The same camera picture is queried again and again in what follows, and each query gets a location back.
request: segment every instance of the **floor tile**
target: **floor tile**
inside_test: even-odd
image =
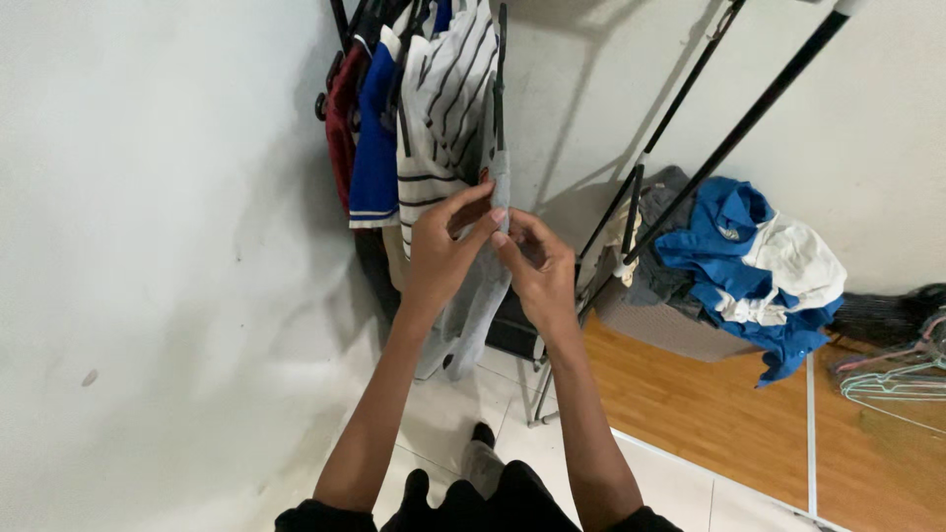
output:
[[[430,489],[427,494],[430,507],[439,506],[444,501],[447,488],[459,479],[453,472],[395,445],[391,455],[391,465],[388,466],[388,472],[384,475],[384,483],[381,484],[381,492],[377,495],[375,503],[374,517],[378,529],[400,508],[401,498],[404,497],[404,482],[411,471],[418,468],[426,471],[430,479]]]
[[[411,387],[397,444],[454,473],[478,421],[499,431],[515,382],[481,367],[459,382],[442,373]]]
[[[752,489],[717,480],[713,487],[709,531],[818,532],[818,527]]]
[[[634,442],[616,440],[646,505],[683,530],[710,528],[712,475]]]
[[[534,411],[536,400],[535,392],[525,398],[521,395],[513,398],[497,437],[496,454],[506,463],[522,460],[529,464],[565,514],[578,524],[578,513],[571,500],[569,474],[565,467],[562,426],[557,420],[534,429],[526,426],[526,419]],[[546,399],[545,404],[544,411],[554,412],[558,409],[555,399]]]
[[[492,347],[487,347],[483,352],[482,358],[480,359],[480,367],[485,367],[490,371],[499,373],[506,379],[518,382],[519,384],[525,384],[527,387],[536,391],[541,391],[542,385],[545,384],[545,378],[551,369],[548,364],[543,364],[542,368],[536,372],[533,369],[533,365],[528,361],[503,353]],[[552,385],[549,386],[549,397],[555,398],[554,381]]]

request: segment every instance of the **foot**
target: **foot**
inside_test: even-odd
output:
[[[476,427],[473,427],[473,437],[470,439],[473,441],[481,441],[490,449],[496,447],[496,437],[493,435],[493,429],[490,429],[489,425],[482,421],[477,423]]]

